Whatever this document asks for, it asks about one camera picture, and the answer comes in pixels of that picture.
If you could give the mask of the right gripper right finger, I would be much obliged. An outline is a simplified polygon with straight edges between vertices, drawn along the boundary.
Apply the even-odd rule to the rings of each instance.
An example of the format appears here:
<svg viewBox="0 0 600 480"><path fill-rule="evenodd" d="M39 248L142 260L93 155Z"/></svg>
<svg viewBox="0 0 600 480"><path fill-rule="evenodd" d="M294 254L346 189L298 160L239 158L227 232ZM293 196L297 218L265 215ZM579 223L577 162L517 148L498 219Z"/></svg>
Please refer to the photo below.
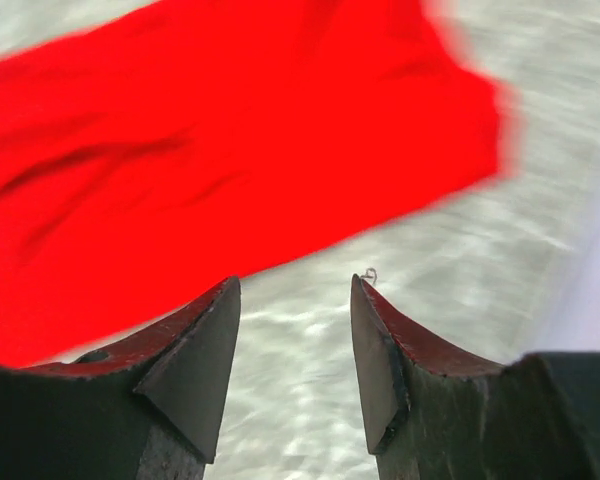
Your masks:
<svg viewBox="0 0 600 480"><path fill-rule="evenodd" d="M600 352L501 365L411 320L359 276L353 351L383 479L600 479Z"/></svg>

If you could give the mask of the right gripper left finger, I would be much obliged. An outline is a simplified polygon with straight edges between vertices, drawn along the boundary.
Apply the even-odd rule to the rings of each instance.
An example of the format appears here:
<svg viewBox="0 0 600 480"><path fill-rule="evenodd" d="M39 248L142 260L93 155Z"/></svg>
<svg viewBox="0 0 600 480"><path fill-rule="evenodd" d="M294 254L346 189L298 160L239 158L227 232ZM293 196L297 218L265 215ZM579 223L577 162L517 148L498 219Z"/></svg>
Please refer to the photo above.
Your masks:
<svg viewBox="0 0 600 480"><path fill-rule="evenodd" d="M200 479L241 311L228 278L71 363L0 366L0 479Z"/></svg>

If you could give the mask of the red t shirt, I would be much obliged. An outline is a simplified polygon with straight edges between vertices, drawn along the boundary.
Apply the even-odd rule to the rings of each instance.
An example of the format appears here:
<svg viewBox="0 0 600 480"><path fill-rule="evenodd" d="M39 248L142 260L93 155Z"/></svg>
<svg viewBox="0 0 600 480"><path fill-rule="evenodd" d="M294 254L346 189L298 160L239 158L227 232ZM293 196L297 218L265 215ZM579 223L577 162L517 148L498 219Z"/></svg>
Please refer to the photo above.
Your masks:
<svg viewBox="0 0 600 480"><path fill-rule="evenodd" d="M0 59L0 364L136 326L499 173L425 1L158 1Z"/></svg>

